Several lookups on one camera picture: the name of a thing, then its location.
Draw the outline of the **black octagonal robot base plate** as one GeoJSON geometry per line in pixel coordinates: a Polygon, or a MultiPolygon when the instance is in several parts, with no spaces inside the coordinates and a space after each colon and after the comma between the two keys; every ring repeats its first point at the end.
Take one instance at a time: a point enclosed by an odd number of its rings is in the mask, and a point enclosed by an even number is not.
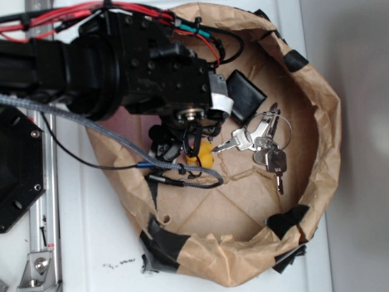
{"type": "Polygon", "coordinates": [[[13,107],[1,108],[1,233],[45,191],[41,128],[13,107]]]}

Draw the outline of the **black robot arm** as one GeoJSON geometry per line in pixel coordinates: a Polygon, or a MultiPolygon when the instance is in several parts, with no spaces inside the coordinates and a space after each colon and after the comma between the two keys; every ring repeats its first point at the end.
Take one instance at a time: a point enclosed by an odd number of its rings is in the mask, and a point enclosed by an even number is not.
{"type": "Polygon", "coordinates": [[[63,103],[91,120],[105,120],[123,106],[178,127],[219,125],[233,108],[224,79],[138,13],[94,16],[69,44],[2,41],[1,92],[63,103]]]}

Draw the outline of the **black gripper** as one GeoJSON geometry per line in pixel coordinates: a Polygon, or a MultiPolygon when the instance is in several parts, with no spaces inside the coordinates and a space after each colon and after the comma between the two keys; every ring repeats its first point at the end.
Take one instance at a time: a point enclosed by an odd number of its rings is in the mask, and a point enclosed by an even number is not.
{"type": "Polygon", "coordinates": [[[79,44],[88,50],[99,90],[88,108],[92,119],[107,119],[123,106],[178,128],[215,127],[232,112],[224,76],[139,13],[91,18],[80,27],[79,44]]]}

